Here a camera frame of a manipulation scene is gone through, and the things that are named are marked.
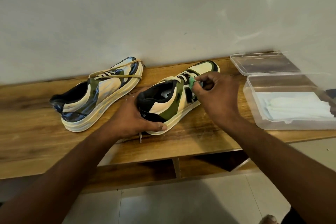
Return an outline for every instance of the wall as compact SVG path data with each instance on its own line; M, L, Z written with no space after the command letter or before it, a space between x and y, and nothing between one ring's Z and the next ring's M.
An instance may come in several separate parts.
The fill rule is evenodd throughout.
M269 48L333 72L336 0L0 0L0 83Z

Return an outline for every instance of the person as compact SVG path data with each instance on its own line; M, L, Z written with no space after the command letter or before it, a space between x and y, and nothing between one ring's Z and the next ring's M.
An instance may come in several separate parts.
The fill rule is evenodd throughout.
M336 173L242 118L237 106L239 84L232 76L209 72L195 79L204 82L203 88L196 82L192 90L210 119L240 144L295 209L283 222L336 223ZM6 202L0 208L0 223L62 223L116 141L142 131L166 130L163 123L140 116L136 96L126 99L108 122Z

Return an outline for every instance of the green and white sneaker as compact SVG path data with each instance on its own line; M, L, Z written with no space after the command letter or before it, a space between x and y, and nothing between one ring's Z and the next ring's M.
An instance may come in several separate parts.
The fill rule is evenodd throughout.
M142 71L141 60L128 57L110 69L90 74L86 82L64 94L54 95L49 102L61 114L66 129L82 132L138 84Z
M200 62L177 76L167 77L137 97L137 106L141 116L149 121L160 121L167 125L167 130L152 132L160 135L170 130L200 102L189 88L189 78L210 72L220 72L219 66L213 61Z

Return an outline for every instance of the stack of white wipes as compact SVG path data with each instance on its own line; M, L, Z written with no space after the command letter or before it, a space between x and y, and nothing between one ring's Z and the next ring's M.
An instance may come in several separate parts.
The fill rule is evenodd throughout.
M314 92L256 92L259 112L263 120L291 122L334 118L328 102L321 101Z

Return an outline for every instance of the person's left hand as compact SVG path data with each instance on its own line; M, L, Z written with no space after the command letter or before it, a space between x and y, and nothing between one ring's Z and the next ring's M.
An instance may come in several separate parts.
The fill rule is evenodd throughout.
M137 109L137 96L141 91L146 89L143 88L129 96L111 119L101 127L107 137L113 136L114 138L122 139L143 131L161 131L167 129L167 126L162 122L148 121L141 117Z

